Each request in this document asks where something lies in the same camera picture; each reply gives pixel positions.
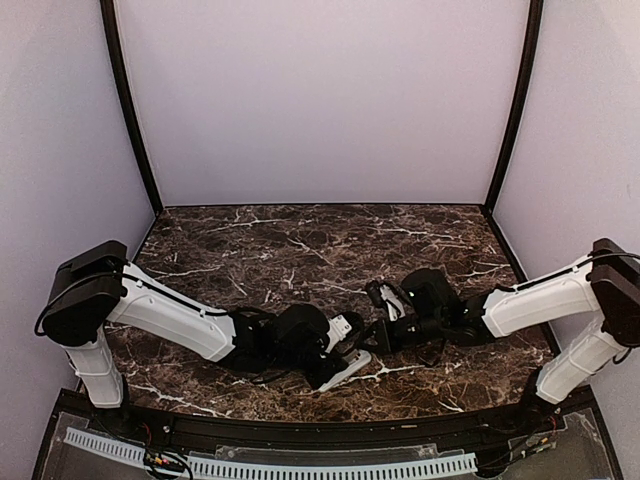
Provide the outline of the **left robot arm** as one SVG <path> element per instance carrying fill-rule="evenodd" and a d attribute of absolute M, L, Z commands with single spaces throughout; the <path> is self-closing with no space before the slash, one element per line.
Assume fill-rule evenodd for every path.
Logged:
<path fill-rule="evenodd" d="M 316 390 L 348 376 L 351 358 L 336 349 L 352 330 L 347 320 L 328 319 L 310 304 L 280 314 L 216 309 L 152 279 L 126 253 L 124 244 L 110 240 L 61 264 L 34 326 L 35 335 L 66 351 L 91 403 L 120 436 L 134 435 L 141 415 L 125 401 L 125 380 L 104 334 L 107 322 L 144 330 L 240 373 L 298 370 Z"/>

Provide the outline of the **white remote control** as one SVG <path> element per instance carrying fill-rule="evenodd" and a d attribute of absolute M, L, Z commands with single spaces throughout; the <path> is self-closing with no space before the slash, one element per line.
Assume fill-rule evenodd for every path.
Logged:
<path fill-rule="evenodd" d="M 350 353 L 346 356 L 347 367 L 336 373 L 333 377 L 331 377 L 327 382 L 322 384 L 319 388 L 319 392 L 326 392 L 340 383 L 344 382 L 356 372 L 366 367 L 372 360 L 372 355 L 361 349 L 357 349 L 354 352 Z"/>

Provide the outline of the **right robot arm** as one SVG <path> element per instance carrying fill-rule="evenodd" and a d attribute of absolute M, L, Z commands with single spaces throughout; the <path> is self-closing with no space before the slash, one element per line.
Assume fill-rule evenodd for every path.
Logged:
<path fill-rule="evenodd" d="M 510 424 L 521 434 L 547 420 L 549 405 L 563 402 L 617 355 L 639 346 L 639 257 L 608 238 L 553 273 L 468 299 L 458 296 L 442 271 L 429 268 L 410 273 L 399 287 L 371 281 L 365 291 L 388 312 L 359 345 L 377 355 L 437 340 L 481 346 L 552 320 L 592 314 L 570 346 L 533 376 L 531 396 L 511 410 Z"/>

